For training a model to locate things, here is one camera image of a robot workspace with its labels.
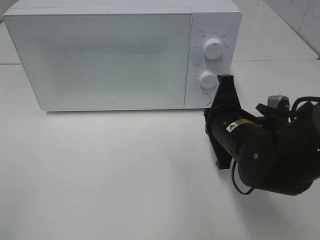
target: microwave door window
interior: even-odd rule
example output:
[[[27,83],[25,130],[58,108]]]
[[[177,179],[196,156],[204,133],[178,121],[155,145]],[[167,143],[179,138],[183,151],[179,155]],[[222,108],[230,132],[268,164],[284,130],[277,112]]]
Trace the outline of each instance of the microwave door window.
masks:
[[[43,110],[184,107],[191,14],[6,22]]]

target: tabletop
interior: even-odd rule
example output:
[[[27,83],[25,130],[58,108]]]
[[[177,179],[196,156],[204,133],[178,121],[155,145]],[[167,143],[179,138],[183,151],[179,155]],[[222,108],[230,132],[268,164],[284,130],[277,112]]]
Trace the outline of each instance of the tabletop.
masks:
[[[318,60],[231,73],[255,115],[269,95],[319,95]],[[239,194],[201,110],[45,112],[21,65],[0,65],[0,110],[0,239],[320,238],[320,180],[295,197]]]
[[[318,55],[262,0],[234,0],[242,12],[233,61],[303,60]],[[4,23],[0,64],[20,63]]]

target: black cable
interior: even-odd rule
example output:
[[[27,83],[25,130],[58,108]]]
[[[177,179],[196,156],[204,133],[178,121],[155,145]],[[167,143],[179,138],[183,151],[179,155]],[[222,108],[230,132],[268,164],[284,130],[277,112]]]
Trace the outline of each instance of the black cable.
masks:
[[[239,189],[239,187],[238,187],[237,184],[236,184],[236,181],[235,181],[235,169],[236,169],[236,165],[237,165],[237,161],[234,160],[233,165],[232,165],[232,170],[231,170],[231,178],[232,178],[233,185],[234,185],[235,189],[236,189],[239,193],[241,193],[241,194],[243,194],[243,195],[249,195],[249,194],[252,193],[252,191],[254,190],[253,187],[251,187],[247,192],[243,192],[243,191],[241,191],[241,190]]]
[[[295,119],[295,113],[296,113],[297,107],[302,102],[318,102],[318,103],[320,103],[320,97],[317,97],[317,96],[304,96],[304,97],[300,97],[297,100],[295,100],[295,102],[294,102],[294,104],[292,105],[292,108],[291,108],[291,112],[293,114],[293,116],[290,118],[291,121],[293,121]]]

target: white microwave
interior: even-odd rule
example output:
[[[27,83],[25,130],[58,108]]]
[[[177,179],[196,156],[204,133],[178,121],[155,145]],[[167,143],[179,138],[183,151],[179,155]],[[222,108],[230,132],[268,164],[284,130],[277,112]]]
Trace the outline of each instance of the white microwave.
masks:
[[[19,0],[3,16],[45,111],[202,109],[228,74],[232,0]]]

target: warning label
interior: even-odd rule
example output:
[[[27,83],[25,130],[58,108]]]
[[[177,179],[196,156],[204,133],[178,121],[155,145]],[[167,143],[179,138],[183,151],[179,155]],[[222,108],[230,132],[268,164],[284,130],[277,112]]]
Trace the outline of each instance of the warning label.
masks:
[[[249,124],[252,123],[252,121],[248,120],[248,119],[239,119],[236,120],[232,123],[230,123],[227,127],[226,130],[231,133],[236,127],[240,126],[241,124]]]

